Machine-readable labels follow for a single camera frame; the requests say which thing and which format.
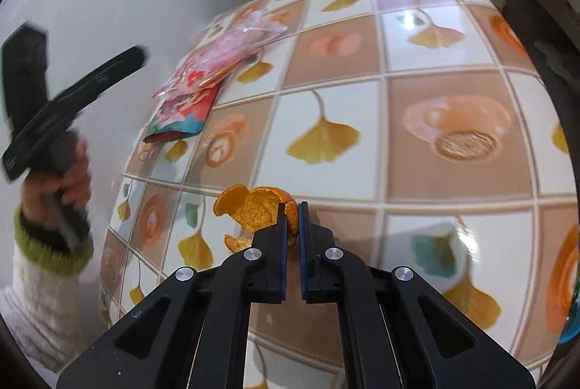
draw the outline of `tile grout line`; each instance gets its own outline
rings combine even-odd
[[[372,242],[373,248],[370,253],[370,265],[380,268],[385,249],[386,227],[385,220],[387,214],[384,209],[377,209],[375,214],[375,234]]]
[[[479,23],[476,21],[474,15],[471,14],[471,12],[469,11],[469,8],[467,8],[467,6],[465,5],[465,3],[463,3],[463,1],[461,2],[462,6],[465,9],[465,12],[467,13],[469,19],[471,20],[472,24],[475,25],[480,37],[485,36],[483,29],[481,28],[481,26],[479,25]],[[534,205],[533,205],[533,211],[536,212],[538,210],[538,204],[537,204],[537,199],[538,199],[538,178],[537,178],[537,171],[536,171],[536,164],[535,164],[535,158],[534,158],[534,153],[532,150],[532,146],[531,146],[531,139],[530,139],[530,131],[528,129],[528,126],[526,124],[525,118],[523,116],[523,112],[521,111],[521,106],[519,103],[519,100],[515,94],[514,88],[511,85],[511,81],[507,75],[507,73],[505,72],[502,64],[500,63],[500,58],[498,56],[498,54],[496,53],[496,51],[493,49],[493,47],[491,47],[491,42],[488,40],[487,37],[485,37],[485,42],[486,45],[488,46],[488,49],[491,49],[491,57],[494,59],[495,63],[498,65],[498,69],[500,70],[500,75],[504,81],[504,84],[506,86],[506,90],[510,96],[511,99],[511,104],[513,106],[514,112],[515,112],[515,117],[518,121],[518,127],[519,130],[521,132],[521,135],[523,137],[524,140],[524,146],[526,147],[526,155],[528,158],[528,167],[529,167],[529,171],[530,171],[530,180],[532,183],[532,198],[534,199]],[[518,351],[521,349],[521,344],[523,342],[524,339],[524,334],[527,333],[528,330],[528,325],[530,323],[530,319],[531,319],[531,314],[530,314],[530,310],[531,310],[531,306],[532,306],[532,302],[535,301],[536,297],[537,297],[537,280],[539,279],[539,264],[537,262],[537,254],[539,253],[539,251],[537,251],[537,248],[534,247],[534,245],[538,244],[540,242],[540,230],[537,228],[539,226],[538,220],[536,219],[536,214],[534,214],[534,222],[532,224],[532,237],[533,237],[533,249],[532,249],[532,259],[533,261],[531,262],[531,273],[529,273],[528,276],[528,283],[533,282],[534,283],[534,289],[532,290],[532,292],[528,292],[526,293],[526,298],[524,300],[524,305],[523,308],[521,309],[520,312],[520,318],[518,319],[518,327],[515,333],[515,336],[511,342],[511,349],[517,349]]]
[[[260,138],[260,143],[256,151],[254,163],[252,165],[252,171],[250,172],[250,178],[248,179],[249,183],[248,186],[250,188],[255,187],[254,183],[256,182],[257,179],[258,169],[262,164],[262,158],[266,150],[266,144],[268,143],[268,138],[270,137],[270,132],[272,131],[272,126],[274,125],[274,117],[276,116],[276,112],[278,111],[279,98],[280,93],[276,92],[272,99],[272,104],[270,105],[268,118],[266,119],[266,123],[264,124],[262,137]]]
[[[378,195],[375,192],[375,198],[379,199],[380,204],[386,202],[386,190],[389,184],[389,161],[390,161],[390,151],[389,151],[389,135],[390,135],[390,117],[389,117],[389,93],[388,93],[388,82],[384,78],[379,80],[379,96],[378,96],[378,128],[379,128],[379,158],[378,160],[378,170],[379,170],[379,181],[377,186],[379,188]]]
[[[169,189],[182,189],[186,192],[198,193],[200,195],[217,197],[221,193],[221,190],[217,188],[205,188],[198,185],[179,185],[176,183],[168,183],[161,180],[145,179],[143,177],[136,176],[131,173],[125,173],[124,176],[130,179],[140,181],[141,183],[154,184]],[[301,195],[304,199],[308,199],[312,204],[316,204],[322,207],[330,207],[335,205],[337,208],[341,209],[392,209],[392,210],[449,210],[449,209],[474,209],[474,210],[514,210],[518,208],[531,207],[534,201],[539,205],[575,205],[577,204],[577,198],[572,194],[563,195],[553,195],[544,198],[537,199],[505,199],[499,202],[465,202],[465,203],[429,203],[429,202],[376,202],[373,200],[364,201],[356,199],[336,199],[336,198],[323,198],[319,196],[305,196]]]
[[[531,307],[532,302],[535,301],[537,295],[537,289],[539,284],[539,269],[540,266],[536,266],[536,263],[540,262],[540,210],[537,202],[534,203],[534,208],[532,212],[532,230],[538,231],[537,234],[532,235],[532,253],[529,266],[529,277],[526,285],[526,300],[524,301],[524,306],[521,310],[520,318],[518,319],[517,331],[514,336],[514,340],[511,344],[510,353],[516,355],[521,349],[524,343],[524,336],[529,330],[529,324],[531,320]]]
[[[379,0],[375,0],[376,12],[375,12],[375,31],[377,44],[379,45],[379,66],[381,67],[381,73],[384,74],[390,69],[389,61],[389,49],[387,46],[387,36],[385,34],[385,28],[383,25],[383,19],[381,17],[381,12],[379,11]]]
[[[108,224],[107,224],[107,232],[111,232],[111,233],[114,232],[114,230]],[[107,237],[105,236],[105,240],[103,241],[103,247],[104,247],[104,243],[105,243],[106,240],[107,240]],[[121,288],[122,288],[121,291],[123,290],[123,279],[124,279],[124,277],[125,277],[125,274],[123,273],[123,277],[121,278]],[[101,281],[100,273],[99,273],[99,286],[101,286],[104,289],[105,294],[107,294],[108,296],[110,296],[111,300],[113,302],[115,302],[115,304],[117,304],[118,307],[121,307],[121,299],[119,299],[119,302],[117,302],[117,300],[114,298],[114,296],[112,294],[109,294],[107,288],[105,288],[104,284]]]
[[[540,356],[538,359],[532,361],[531,363],[528,363],[527,365],[524,365],[526,368],[528,368],[528,370],[530,369],[536,369],[536,368],[541,368],[544,364],[546,364],[547,362],[550,361],[550,358],[552,358],[553,355],[553,351],[544,353],[544,355]]]
[[[167,231],[167,241],[165,243],[165,247],[163,247],[163,255],[161,256],[161,264],[159,265],[159,273],[157,275],[157,278],[158,278],[157,281],[159,281],[159,278],[161,277],[161,274],[163,273],[163,267],[165,266],[165,259],[167,258],[167,250],[169,250],[169,239],[171,238],[171,234],[173,233],[173,225],[175,224],[175,218],[178,215],[179,203],[182,200],[182,196],[183,196],[183,190],[181,189],[178,192],[178,200],[175,203],[175,211],[173,211],[173,215],[171,217],[171,222],[169,223],[169,230]]]
[[[307,367],[324,371],[325,373],[335,375],[340,371],[343,371],[343,366],[335,365],[321,359],[316,359],[311,355],[304,355],[291,348],[277,345],[275,342],[264,338],[262,335],[253,330],[248,329],[248,340],[260,347],[264,347],[272,353],[276,353],[277,355],[283,356],[284,358],[288,358],[291,361],[298,362]]]
[[[285,40],[291,39],[291,38],[294,38],[294,40],[291,43],[289,43],[289,45],[291,45],[291,47],[288,48],[287,54],[285,54],[285,56],[284,56],[283,64],[282,64],[283,65],[282,71],[281,71],[280,75],[278,76],[278,80],[276,81],[276,84],[275,84],[273,89],[266,91],[266,92],[263,92],[263,93],[256,93],[254,95],[249,95],[249,96],[245,96],[242,98],[238,98],[237,100],[230,100],[230,101],[225,101],[224,103],[214,104],[214,106],[212,106],[212,109],[221,109],[223,106],[235,106],[237,104],[241,104],[244,102],[250,102],[250,101],[254,101],[254,100],[262,100],[264,98],[267,98],[268,96],[274,96],[274,94],[276,92],[282,91],[282,84],[283,84],[284,78],[286,76],[286,72],[288,71],[288,67],[290,65],[290,61],[292,59],[292,55],[294,54],[294,49],[296,48],[296,44],[298,41],[297,35],[289,36],[288,38],[285,38]],[[233,83],[234,78],[229,76],[225,81],[228,81],[228,86],[229,86],[229,83]]]
[[[469,71],[473,72],[483,72],[483,71],[499,71],[498,66],[495,64],[478,64],[473,66],[468,66]],[[396,72],[374,72],[370,74],[360,74],[351,76],[349,78],[338,78],[326,81],[318,81],[311,84],[304,84],[294,87],[288,87],[285,89],[278,89],[278,92],[266,92],[266,93],[259,93],[257,95],[248,96],[246,98],[240,98],[238,100],[231,100],[220,105],[215,106],[212,110],[218,111],[222,108],[227,108],[230,106],[237,106],[244,103],[250,103],[252,101],[263,100],[264,98],[272,97],[275,93],[280,93],[281,95],[287,95],[288,93],[299,93],[299,92],[307,92],[312,89],[318,88],[326,88],[332,86],[342,86],[347,84],[354,84],[354,83],[363,83],[369,80],[375,80],[378,78],[409,78],[409,77],[419,77],[419,76],[427,76],[427,75],[438,75],[442,71],[449,72],[452,74],[461,74],[466,71],[466,66],[450,66],[450,67],[433,67],[428,69],[421,69],[421,70],[405,70],[405,71],[396,71]]]
[[[500,64],[500,65],[501,65],[502,69],[504,69],[506,72],[517,72],[518,74],[530,75],[530,76],[533,76],[534,78],[539,78],[540,81],[542,81],[540,74],[538,72],[530,70],[529,68],[521,68],[521,67],[516,67],[516,66],[506,66],[504,64]]]

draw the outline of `black handle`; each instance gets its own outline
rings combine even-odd
[[[343,342],[350,343],[344,355],[349,387],[399,389],[401,379],[369,269],[354,253],[341,251],[339,259],[321,259],[324,267],[339,270],[342,277],[338,310]]]
[[[63,132],[50,144],[46,154],[40,157],[32,168],[63,175],[76,163],[77,142],[78,137],[74,131]],[[64,193],[59,189],[53,195],[47,196],[45,202],[58,225],[60,234],[72,251],[89,235],[91,227],[86,209],[76,210],[74,205],[65,206],[61,203]]]

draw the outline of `shelf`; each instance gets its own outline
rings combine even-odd
[[[562,28],[580,50],[580,17],[569,7],[567,0],[536,0]]]

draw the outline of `white sweater sleeve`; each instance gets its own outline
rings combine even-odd
[[[12,286],[0,291],[0,313],[28,358],[61,371],[85,347],[80,327],[79,274],[91,259],[88,236],[71,255],[55,252],[31,236],[14,215]]]
[[[78,276],[57,276],[16,248],[11,288],[0,293],[0,313],[22,352],[58,372],[83,349]]]

